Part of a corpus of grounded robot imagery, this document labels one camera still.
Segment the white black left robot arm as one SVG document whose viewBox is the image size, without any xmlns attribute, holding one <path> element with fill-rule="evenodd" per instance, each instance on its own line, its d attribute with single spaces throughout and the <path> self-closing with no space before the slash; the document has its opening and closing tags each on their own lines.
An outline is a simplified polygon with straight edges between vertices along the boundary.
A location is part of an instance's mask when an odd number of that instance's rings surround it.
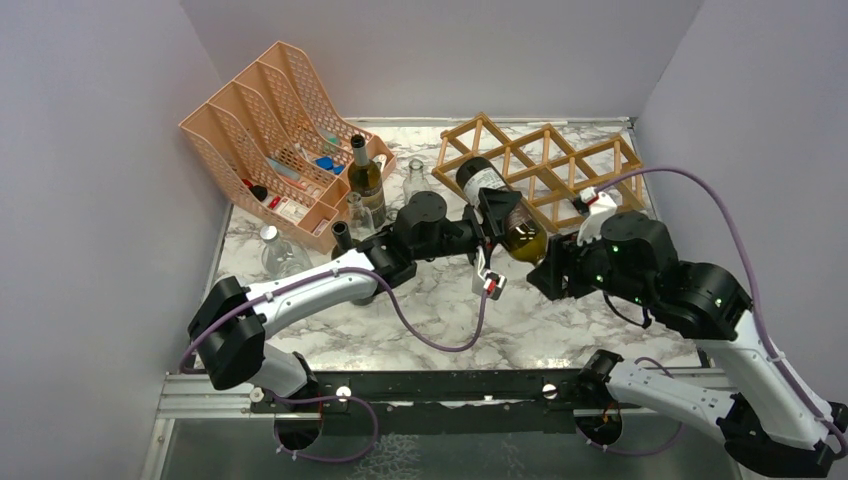
<svg viewBox="0 0 848 480">
<path fill-rule="evenodd" d="M 474 268 L 472 291 L 479 316 L 506 285 L 490 267 L 495 246 L 506 239 L 506 220 L 519 205 L 518 192 L 483 188 L 477 205 L 460 220 L 447 218 L 446 202 L 419 192 L 393 223 L 354 244 L 348 226 L 332 227 L 341 254 L 331 261 L 280 280 L 241 285 L 227 277 L 210 289 L 188 327 L 187 353 L 196 355 L 217 390 L 251 383 L 274 392 L 298 411 L 313 401 L 316 379 L 303 356 L 281 352 L 269 340 L 293 323 L 337 304 L 370 300 L 415 277 L 421 260 L 465 255 Z"/>
</svg>

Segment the tall clear glass bottle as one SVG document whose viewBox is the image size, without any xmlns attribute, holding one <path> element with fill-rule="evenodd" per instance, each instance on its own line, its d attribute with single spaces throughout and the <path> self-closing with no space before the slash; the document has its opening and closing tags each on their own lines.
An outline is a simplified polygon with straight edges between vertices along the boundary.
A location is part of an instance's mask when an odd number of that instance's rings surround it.
<svg viewBox="0 0 848 480">
<path fill-rule="evenodd" d="M 405 204 L 410 204 L 415 194 L 431 190 L 426 178 L 425 165 L 421 160 L 411 159 L 409 161 L 402 189 Z"/>
</svg>

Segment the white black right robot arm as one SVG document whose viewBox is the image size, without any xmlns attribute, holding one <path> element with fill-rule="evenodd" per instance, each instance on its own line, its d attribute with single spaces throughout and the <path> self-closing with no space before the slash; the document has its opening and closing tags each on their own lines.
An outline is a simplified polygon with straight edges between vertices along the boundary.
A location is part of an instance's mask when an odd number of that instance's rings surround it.
<svg viewBox="0 0 848 480">
<path fill-rule="evenodd" d="M 820 398 L 803 403 L 758 337 L 748 293 L 720 266 L 679 259 L 663 223 L 625 212 L 606 219 L 589 243 L 555 236 L 527 279 L 551 300 L 598 291 L 645 308 L 704 350 L 733 385 L 732 392 L 699 387 L 601 349 L 578 376 L 585 404 L 651 409 L 713 438 L 763 476 L 828 475 L 837 455 L 827 440 L 846 430 L 846 406 Z"/>
</svg>

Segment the dark labelled wine bottle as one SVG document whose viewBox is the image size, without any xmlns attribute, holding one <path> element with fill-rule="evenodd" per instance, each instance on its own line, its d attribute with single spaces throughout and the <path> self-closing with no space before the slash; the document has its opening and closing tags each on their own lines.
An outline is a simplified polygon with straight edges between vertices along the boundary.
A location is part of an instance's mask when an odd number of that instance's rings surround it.
<svg viewBox="0 0 848 480">
<path fill-rule="evenodd" d="M 457 185 L 469 204 L 490 227 L 494 238 L 521 262 L 536 265 L 545 256 L 547 233 L 491 162 L 483 157 L 466 160 L 456 173 Z"/>
</svg>

